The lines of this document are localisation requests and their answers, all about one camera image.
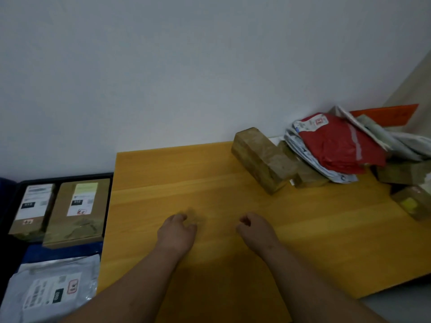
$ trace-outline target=table top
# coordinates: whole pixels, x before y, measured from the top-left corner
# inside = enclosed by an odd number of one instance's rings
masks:
[[[374,176],[270,196],[231,142],[117,154],[98,291],[141,260],[165,218],[193,208],[195,245],[178,266],[159,321],[286,322],[265,264],[235,233],[255,211],[280,240],[359,298],[431,272],[431,225],[417,222]]]

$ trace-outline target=flat cardboard box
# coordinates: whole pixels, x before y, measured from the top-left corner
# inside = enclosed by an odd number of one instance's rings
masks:
[[[298,165],[298,172],[292,178],[292,182],[296,188],[320,187],[329,182],[329,179],[313,169],[309,164],[304,162],[302,158],[299,158],[285,141],[279,142],[278,148]]]
[[[377,167],[377,179],[382,183],[420,185],[431,179],[431,160],[423,162],[391,160]]]
[[[78,192],[88,186],[90,191]],[[110,179],[62,183],[43,246],[56,249],[102,241],[109,191]]]
[[[408,186],[391,198],[415,220],[431,217],[431,181],[420,186]]]
[[[41,242],[54,199],[55,184],[53,183],[27,186],[9,234],[26,242]]]
[[[269,195],[281,189],[297,173],[296,162],[257,128],[236,133],[231,150]]]

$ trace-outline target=red plastic mailer bag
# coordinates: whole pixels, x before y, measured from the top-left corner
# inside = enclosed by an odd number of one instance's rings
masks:
[[[365,173],[364,164],[385,166],[386,153],[347,120],[316,113],[294,122],[294,128],[321,166],[340,173]]]

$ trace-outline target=person's left hand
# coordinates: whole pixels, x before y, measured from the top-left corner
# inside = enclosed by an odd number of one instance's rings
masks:
[[[191,250],[196,237],[197,226],[184,226],[187,215],[183,213],[171,215],[157,231],[156,249],[172,251],[180,260]]]

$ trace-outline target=brown cardboard box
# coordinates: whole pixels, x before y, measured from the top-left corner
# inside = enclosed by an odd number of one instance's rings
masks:
[[[392,160],[385,167],[377,167],[377,178],[383,183],[399,183],[403,185],[420,185],[431,175],[431,160],[408,162]]]
[[[27,242],[40,242],[55,199],[55,185],[27,186],[9,234]]]
[[[406,187],[391,198],[416,220],[431,217],[431,181]]]
[[[270,195],[297,173],[296,162],[290,160],[257,128],[236,133],[232,153]]]
[[[110,179],[62,183],[43,246],[51,249],[103,240]]]
[[[279,142],[278,148],[298,165],[298,172],[292,178],[293,184],[296,188],[320,187],[329,182],[329,179],[317,172],[309,164],[305,163],[302,158],[299,158],[285,141]]]

